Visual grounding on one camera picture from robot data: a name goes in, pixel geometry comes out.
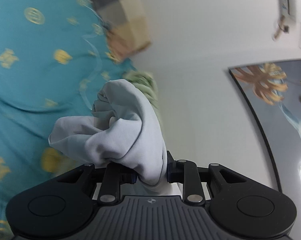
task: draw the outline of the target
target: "blue blanket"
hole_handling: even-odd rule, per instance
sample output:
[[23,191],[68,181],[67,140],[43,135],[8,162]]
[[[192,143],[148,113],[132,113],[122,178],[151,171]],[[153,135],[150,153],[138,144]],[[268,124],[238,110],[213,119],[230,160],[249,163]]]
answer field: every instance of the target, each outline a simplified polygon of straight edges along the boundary
[[0,232],[11,197],[49,179],[63,156],[47,138],[63,116],[91,115],[115,64],[89,0],[0,0]]

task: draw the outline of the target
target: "plaid fabric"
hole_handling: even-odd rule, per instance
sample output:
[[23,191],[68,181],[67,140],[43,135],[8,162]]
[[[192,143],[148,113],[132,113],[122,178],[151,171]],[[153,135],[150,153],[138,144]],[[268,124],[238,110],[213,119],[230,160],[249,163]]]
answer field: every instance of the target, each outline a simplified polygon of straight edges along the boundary
[[140,0],[91,0],[107,28],[111,56],[121,62],[150,45]]

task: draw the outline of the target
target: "white cloth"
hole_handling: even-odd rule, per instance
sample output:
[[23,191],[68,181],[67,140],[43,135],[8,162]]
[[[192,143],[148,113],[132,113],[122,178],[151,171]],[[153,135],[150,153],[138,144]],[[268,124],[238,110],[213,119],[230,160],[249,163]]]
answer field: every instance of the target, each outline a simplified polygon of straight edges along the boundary
[[92,115],[58,119],[50,146],[96,167],[112,161],[132,168],[149,194],[181,195],[176,183],[167,182],[166,146],[142,92],[126,80],[109,81],[99,91]]

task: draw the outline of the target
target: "ribbed gray panel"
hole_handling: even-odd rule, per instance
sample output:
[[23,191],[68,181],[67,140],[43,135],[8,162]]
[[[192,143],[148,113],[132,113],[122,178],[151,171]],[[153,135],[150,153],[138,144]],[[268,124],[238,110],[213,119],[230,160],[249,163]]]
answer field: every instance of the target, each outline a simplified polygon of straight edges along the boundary
[[236,240],[211,220],[206,210],[184,204],[179,196],[126,196],[102,207],[81,232],[63,240]]

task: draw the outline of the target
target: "framed picture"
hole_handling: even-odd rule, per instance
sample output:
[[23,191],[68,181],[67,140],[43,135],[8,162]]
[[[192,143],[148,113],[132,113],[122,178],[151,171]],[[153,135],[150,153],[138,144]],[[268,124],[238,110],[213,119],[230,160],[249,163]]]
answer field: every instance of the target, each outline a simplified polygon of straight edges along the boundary
[[297,207],[290,236],[301,239],[301,59],[230,68],[268,149],[278,190]]

